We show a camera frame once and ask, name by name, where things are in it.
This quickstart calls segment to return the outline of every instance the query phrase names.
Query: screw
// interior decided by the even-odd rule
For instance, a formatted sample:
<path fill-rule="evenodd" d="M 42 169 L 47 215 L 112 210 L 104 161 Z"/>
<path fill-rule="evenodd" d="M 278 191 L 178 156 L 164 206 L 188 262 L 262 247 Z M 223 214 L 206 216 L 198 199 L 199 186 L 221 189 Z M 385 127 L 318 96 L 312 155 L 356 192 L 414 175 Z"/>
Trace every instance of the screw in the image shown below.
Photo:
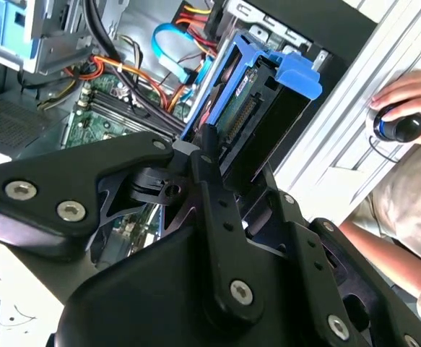
<path fill-rule="evenodd" d="M 77 201 L 63 201 L 56 208 L 59 217 L 61 217 L 66 222 L 79 222 L 81 221 L 87 211 L 85 207 Z"/>
<path fill-rule="evenodd" d="M 253 301 L 253 294 L 247 283 L 241 280 L 234 280 L 230 285 L 231 295 L 236 301 L 244 306 L 248 306 Z"/>
<path fill-rule="evenodd" d="M 202 160 L 205 160 L 206 162 L 208 162 L 209 164 L 212 163 L 212 159 L 210 159 L 209 157 L 207 157 L 206 155 L 201 155 Z"/>
<path fill-rule="evenodd" d="M 405 335 L 404 339 L 406 340 L 406 343 L 409 347 L 420 347 L 419 343 L 417 343 L 416 340 L 410 335 Z"/>
<path fill-rule="evenodd" d="M 350 338 L 350 332 L 348 331 L 347 326 L 343 323 L 343 320 L 331 314 L 327 317 L 327 322 L 329 327 L 334 332 L 334 334 L 343 341 L 346 341 Z"/>
<path fill-rule="evenodd" d="M 324 222 L 323 226 L 324 226 L 324 228 L 326 228 L 329 231 L 334 231 L 334 227 L 329 222 Z"/>
<path fill-rule="evenodd" d="M 160 150 L 164 150 L 166 148 L 166 146 L 161 143 L 161 141 L 154 141 L 152 144 Z"/>
<path fill-rule="evenodd" d="M 287 202 L 288 202 L 288 203 L 290 203 L 290 204 L 294 204 L 294 203 L 295 203 L 294 198 L 293 198 L 293 197 L 291 197 L 289 194 L 285 194 L 285 195 L 284 195 L 284 198 L 285 198 L 285 201 L 287 201 Z"/>
<path fill-rule="evenodd" d="M 29 200 L 37 195 L 37 188 L 26 181 L 13 181 L 5 187 L 5 193 L 14 200 Z"/>

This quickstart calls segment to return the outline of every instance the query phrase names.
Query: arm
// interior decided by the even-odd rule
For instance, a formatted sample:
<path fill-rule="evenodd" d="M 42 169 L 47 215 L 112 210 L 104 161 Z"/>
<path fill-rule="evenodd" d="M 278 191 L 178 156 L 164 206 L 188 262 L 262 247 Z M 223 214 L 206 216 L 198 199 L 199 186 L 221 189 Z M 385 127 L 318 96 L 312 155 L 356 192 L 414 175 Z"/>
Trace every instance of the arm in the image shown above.
<path fill-rule="evenodd" d="M 421 260 L 391 242 L 346 220 L 340 230 L 350 242 L 396 285 L 419 298 L 421 294 Z"/>

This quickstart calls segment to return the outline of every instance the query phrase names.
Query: mouse cable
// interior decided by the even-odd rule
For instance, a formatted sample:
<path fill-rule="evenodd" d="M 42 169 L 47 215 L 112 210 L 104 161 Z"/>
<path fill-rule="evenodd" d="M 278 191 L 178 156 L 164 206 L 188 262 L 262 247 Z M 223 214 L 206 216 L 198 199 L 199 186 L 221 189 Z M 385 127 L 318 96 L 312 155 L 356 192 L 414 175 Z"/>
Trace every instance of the mouse cable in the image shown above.
<path fill-rule="evenodd" d="M 377 147 L 376 147 L 376 144 L 372 142 L 371 136 L 369 136 L 369 145 L 374 150 L 374 152 L 379 154 L 382 158 L 385 158 L 386 160 L 388 160 L 390 163 L 393 163 L 393 164 L 399 163 L 399 160 L 394 160 L 392 158 L 389 158 L 386 155 L 384 155 L 380 150 L 378 150 Z"/>

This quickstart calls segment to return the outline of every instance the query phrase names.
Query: hand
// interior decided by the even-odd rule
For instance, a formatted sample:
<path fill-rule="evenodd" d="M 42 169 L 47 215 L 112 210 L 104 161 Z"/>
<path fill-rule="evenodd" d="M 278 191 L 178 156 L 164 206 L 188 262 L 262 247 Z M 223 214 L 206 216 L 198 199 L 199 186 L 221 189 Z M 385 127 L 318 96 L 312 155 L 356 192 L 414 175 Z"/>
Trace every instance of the hand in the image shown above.
<path fill-rule="evenodd" d="M 404 100 L 408 101 L 389 111 L 382 120 L 394 121 L 421 112 L 421 70 L 410 72 L 386 86 L 372 98 L 370 107 L 381 110 L 385 106 Z M 421 136 L 415 143 L 421 144 Z"/>

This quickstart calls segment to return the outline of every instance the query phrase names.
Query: person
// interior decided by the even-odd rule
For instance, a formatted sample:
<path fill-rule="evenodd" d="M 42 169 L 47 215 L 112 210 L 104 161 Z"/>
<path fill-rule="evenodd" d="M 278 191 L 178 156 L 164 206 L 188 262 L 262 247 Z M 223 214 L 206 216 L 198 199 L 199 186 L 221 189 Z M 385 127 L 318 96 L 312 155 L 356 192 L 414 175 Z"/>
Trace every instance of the person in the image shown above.
<path fill-rule="evenodd" d="M 385 121 L 421 112 L 421 71 L 382 89 L 370 107 L 380 110 L 403 100 L 407 102 L 388 112 Z M 421 144 L 421 137 L 416 143 Z M 372 227 L 380 235 L 368 232 Z M 340 228 L 384 275 L 417 299 L 421 316 L 421 146 L 393 167 Z M 380 236 L 400 241 L 410 252 Z"/>

